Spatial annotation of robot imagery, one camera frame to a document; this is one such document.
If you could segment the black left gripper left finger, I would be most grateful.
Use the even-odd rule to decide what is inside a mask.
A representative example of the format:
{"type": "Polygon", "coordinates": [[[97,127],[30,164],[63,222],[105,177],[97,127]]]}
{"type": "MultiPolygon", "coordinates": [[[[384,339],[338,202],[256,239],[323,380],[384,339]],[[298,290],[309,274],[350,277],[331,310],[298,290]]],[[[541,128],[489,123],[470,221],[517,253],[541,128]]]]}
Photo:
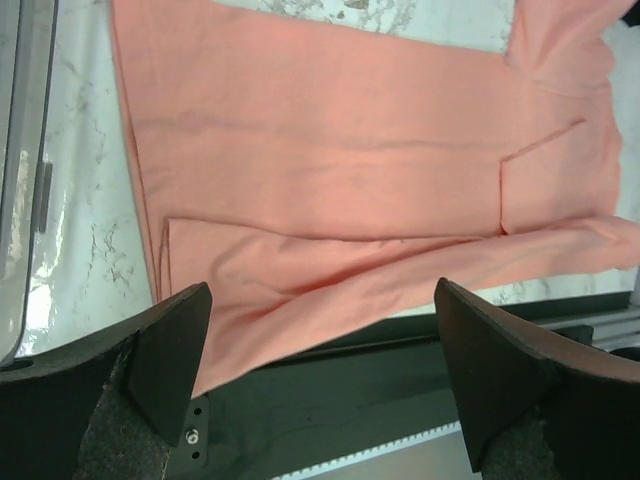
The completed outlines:
{"type": "Polygon", "coordinates": [[[192,285],[1,367],[4,479],[163,479],[183,436],[212,307],[192,285]]]}

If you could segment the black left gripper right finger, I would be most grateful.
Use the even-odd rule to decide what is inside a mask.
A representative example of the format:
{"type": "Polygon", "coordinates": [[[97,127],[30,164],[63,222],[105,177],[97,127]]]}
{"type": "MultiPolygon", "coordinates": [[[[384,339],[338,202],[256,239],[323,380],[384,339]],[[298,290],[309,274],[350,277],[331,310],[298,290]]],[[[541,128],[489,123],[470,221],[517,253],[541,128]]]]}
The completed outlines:
{"type": "Polygon", "coordinates": [[[445,278],[434,300],[473,471],[485,479],[638,478],[638,349],[578,343],[445,278]]]}

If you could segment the salmon pink t shirt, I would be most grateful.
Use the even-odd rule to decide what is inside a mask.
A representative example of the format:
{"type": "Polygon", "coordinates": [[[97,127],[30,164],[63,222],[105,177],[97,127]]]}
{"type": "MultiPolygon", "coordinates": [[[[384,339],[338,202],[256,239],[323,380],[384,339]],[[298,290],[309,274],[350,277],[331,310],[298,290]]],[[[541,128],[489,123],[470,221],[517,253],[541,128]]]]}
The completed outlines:
{"type": "Polygon", "coordinates": [[[206,283],[193,391],[473,290],[629,269],[604,30],[519,1],[504,53],[211,1],[116,1],[152,295],[206,283]]]}

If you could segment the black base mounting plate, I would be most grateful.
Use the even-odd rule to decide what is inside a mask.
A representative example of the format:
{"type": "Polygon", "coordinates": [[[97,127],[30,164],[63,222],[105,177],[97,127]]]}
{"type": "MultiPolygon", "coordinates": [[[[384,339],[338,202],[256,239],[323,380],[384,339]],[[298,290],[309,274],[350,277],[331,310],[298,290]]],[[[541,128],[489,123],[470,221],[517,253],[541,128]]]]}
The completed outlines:
{"type": "MultiPolygon", "coordinates": [[[[637,293],[499,308],[542,327],[631,306],[639,307],[637,293]]],[[[459,416],[435,311],[386,321],[195,400],[167,475],[273,479],[455,421],[459,416]]],[[[310,479],[348,475],[483,478],[471,468],[462,429],[310,479]]]]}

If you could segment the folded black t shirt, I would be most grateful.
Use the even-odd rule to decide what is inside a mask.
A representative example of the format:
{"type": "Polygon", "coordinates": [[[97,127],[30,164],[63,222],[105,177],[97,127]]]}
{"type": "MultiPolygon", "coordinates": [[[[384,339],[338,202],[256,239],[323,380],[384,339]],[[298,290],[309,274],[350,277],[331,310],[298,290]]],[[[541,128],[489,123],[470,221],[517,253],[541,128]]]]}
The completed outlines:
{"type": "Polygon", "coordinates": [[[638,27],[640,25],[640,0],[621,17],[621,20],[628,27],[638,27]]]}

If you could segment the clear grey plastic bin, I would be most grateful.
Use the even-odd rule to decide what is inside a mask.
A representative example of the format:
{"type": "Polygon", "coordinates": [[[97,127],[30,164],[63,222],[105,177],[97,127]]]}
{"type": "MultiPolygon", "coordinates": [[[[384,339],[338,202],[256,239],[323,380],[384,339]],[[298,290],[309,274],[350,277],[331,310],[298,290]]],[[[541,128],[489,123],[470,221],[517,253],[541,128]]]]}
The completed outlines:
{"type": "Polygon", "coordinates": [[[43,159],[57,1],[1,3],[1,364],[22,341],[34,238],[46,231],[43,159]]]}

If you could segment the aluminium front rail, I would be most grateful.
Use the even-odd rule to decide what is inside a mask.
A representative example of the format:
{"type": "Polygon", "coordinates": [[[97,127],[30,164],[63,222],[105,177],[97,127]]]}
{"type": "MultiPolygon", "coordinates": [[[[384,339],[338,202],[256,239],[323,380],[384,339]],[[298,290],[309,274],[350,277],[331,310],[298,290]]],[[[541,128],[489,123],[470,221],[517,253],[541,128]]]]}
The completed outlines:
{"type": "Polygon", "coordinates": [[[639,307],[561,318],[542,323],[547,330],[584,345],[611,351],[639,346],[639,307]]]}

